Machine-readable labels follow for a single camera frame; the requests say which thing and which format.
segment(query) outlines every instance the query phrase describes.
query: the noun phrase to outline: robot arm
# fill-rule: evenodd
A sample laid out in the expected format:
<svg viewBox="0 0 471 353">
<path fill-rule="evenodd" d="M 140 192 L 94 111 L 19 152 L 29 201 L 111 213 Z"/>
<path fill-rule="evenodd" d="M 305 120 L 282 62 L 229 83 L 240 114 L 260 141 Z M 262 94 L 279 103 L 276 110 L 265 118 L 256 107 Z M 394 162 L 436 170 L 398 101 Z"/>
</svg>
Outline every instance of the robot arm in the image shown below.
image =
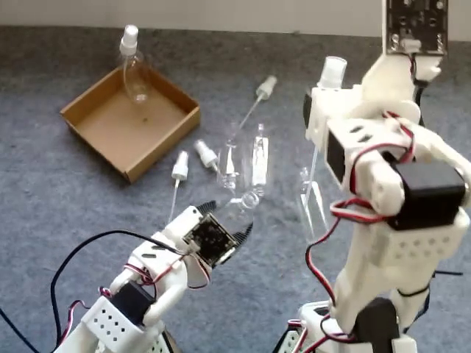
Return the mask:
<svg viewBox="0 0 471 353">
<path fill-rule="evenodd" d="M 211 213 L 203 215 L 197 207 L 187 208 L 152 238 L 181 252 L 175 254 L 147 241 L 132 251 L 128 264 L 147 271 L 156 298 L 138 284 L 138 272 L 125 268 L 110 286 L 110 297 L 96 301 L 56 353 L 175 352 L 164 332 L 162 315 L 181 300 L 189 285 L 207 281 L 212 268 L 241 243 Z"/>
<path fill-rule="evenodd" d="M 417 125 L 414 101 L 415 87 L 440 73 L 446 23 L 447 1 L 383 0 L 383 54 L 362 84 L 341 89 L 321 79 L 305 99 L 306 137 L 324 154 L 339 187 L 387 217 L 355 225 L 335 306 L 301 308 L 309 343 L 325 332 L 354 333 L 358 341 L 329 341 L 316 352 L 416 352 L 401 332 L 414 322 L 439 261 L 453 255 L 470 225 L 462 207 L 470 203 L 471 163 Z M 341 82 L 344 68 L 336 71 L 326 60 L 325 73 Z M 410 158 L 402 160 L 409 149 Z M 388 290 L 390 299 L 377 298 Z"/>
</svg>

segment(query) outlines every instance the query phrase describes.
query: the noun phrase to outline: white plastic bracket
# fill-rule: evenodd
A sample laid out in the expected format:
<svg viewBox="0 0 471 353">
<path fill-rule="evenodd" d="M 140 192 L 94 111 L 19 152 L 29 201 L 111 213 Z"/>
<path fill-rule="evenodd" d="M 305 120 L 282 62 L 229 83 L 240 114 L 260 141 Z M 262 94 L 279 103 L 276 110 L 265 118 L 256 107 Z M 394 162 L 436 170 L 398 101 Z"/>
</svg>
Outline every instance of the white plastic bracket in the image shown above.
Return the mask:
<svg viewBox="0 0 471 353">
<path fill-rule="evenodd" d="M 145 352 L 163 331 L 163 324 L 143 331 L 103 296 L 83 316 L 82 323 L 112 353 Z"/>
</svg>

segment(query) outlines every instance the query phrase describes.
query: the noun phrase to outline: cardboard box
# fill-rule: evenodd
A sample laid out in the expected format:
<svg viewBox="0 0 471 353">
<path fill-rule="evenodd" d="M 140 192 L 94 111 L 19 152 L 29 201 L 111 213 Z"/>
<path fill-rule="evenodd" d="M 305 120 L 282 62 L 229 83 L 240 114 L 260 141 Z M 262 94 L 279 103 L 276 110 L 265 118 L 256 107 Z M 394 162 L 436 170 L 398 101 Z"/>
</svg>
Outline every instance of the cardboard box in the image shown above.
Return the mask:
<svg viewBox="0 0 471 353">
<path fill-rule="evenodd" d="M 199 125 L 199 105 L 158 72 L 143 104 L 126 95 L 120 68 L 61 110 L 67 124 L 129 182 Z"/>
</svg>

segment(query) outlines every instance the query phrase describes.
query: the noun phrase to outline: transparent bottle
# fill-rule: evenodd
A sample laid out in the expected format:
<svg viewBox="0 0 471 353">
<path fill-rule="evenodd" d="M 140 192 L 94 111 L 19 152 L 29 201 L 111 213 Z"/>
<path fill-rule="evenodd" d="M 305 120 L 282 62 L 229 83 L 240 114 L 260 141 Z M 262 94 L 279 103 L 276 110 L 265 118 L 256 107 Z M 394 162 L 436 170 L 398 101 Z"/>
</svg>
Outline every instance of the transparent bottle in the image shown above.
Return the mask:
<svg viewBox="0 0 471 353">
<path fill-rule="evenodd" d="M 148 65 L 138 51 L 138 33 L 136 26 L 128 24 L 124 28 L 119 51 L 126 93 L 133 102 L 141 104 L 149 98 L 150 83 Z"/>
<path fill-rule="evenodd" d="M 232 122 L 226 131 L 227 140 L 218 153 L 218 183 L 234 195 L 241 195 L 247 189 L 247 153 L 238 132 L 237 123 Z"/>
<path fill-rule="evenodd" d="M 240 199 L 231 199 L 213 215 L 229 234 L 245 233 L 253 224 L 255 209 L 259 203 L 258 196 L 248 191 Z"/>
<path fill-rule="evenodd" d="M 260 197 L 265 196 L 271 175 L 269 175 L 269 139 L 265 136 L 265 126 L 258 125 L 258 133 L 252 146 L 250 185 Z"/>
</svg>

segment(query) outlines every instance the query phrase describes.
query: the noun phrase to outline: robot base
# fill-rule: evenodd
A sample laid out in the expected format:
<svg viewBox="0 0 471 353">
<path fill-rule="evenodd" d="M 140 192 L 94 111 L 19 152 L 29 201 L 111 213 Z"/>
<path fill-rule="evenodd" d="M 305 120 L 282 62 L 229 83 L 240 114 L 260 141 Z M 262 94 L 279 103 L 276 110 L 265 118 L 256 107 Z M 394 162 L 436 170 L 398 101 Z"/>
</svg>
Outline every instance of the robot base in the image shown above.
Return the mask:
<svg viewBox="0 0 471 353">
<path fill-rule="evenodd" d="M 299 318 L 302 326 L 308 330 L 308 336 L 302 345 L 299 353 L 302 353 L 312 343 L 324 337 L 320 323 L 325 315 L 329 313 L 329 302 L 315 302 L 305 304 L 300 308 Z M 341 332 L 335 319 L 326 320 L 324 328 L 327 332 L 335 334 Z M 278 341 L 273 353 L 295 353 L 293 352 L 298 340 L 300 331 L 288 328 Z M 391 342 L 393 353 L 417 353 L 417 345 L 414 339 L 407 335 L 401 335 Z M 375 353 L 370 343 L 337 343 L 331 340 L 321 345 L 317 353 Z"/>
</svg>

